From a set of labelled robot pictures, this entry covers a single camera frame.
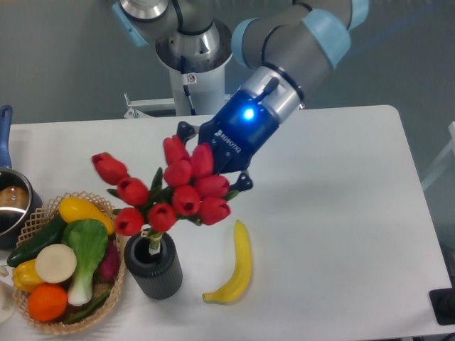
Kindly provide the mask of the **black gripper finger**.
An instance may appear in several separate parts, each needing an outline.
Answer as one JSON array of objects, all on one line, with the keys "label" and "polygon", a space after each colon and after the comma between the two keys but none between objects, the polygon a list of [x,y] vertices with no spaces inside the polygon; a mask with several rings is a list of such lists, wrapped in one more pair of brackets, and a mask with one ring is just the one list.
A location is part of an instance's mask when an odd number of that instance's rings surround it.
[{"label": "black gripper finger", "polygon": [[246,191],[252,188],[253,182],[247,170],[242,170],[236,182],[230,185],[230,191]]},{"label": "black gripper finger", "polygon": [[186,121],[180,121],[177,126],[176,135],[185,146],[186,143],[199,134],[199,126],[189,124]]}]

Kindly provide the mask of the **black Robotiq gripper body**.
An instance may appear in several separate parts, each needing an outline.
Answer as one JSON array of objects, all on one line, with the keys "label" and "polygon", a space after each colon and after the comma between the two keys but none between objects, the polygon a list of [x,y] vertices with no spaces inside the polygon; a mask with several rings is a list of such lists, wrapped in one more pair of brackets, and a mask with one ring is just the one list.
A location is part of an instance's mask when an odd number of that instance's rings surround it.
[{"label": "black Robotiq gripper body", "polygon": [[244,171],[278,127],[278,121],[261,104],[239,90],[200,126],[198,143],[212,148],[215,173]]}]

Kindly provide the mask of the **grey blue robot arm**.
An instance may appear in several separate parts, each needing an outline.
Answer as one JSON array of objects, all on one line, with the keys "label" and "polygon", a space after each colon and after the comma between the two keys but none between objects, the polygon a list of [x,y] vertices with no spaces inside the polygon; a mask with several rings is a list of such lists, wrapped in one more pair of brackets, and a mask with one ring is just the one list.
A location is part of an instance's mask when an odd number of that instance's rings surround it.
[{"label": "grey blue robot arm", "polygon": [[238,173],[231,189],[244,191],[252,157],[344,57],[369,3],[294,1],[234,30],[212,1],[116,1],[112,10],[135,45],[155,47],[176,113],[209,116],[201,126],[180,123],[178,136],[209,144],[215,173]]}]

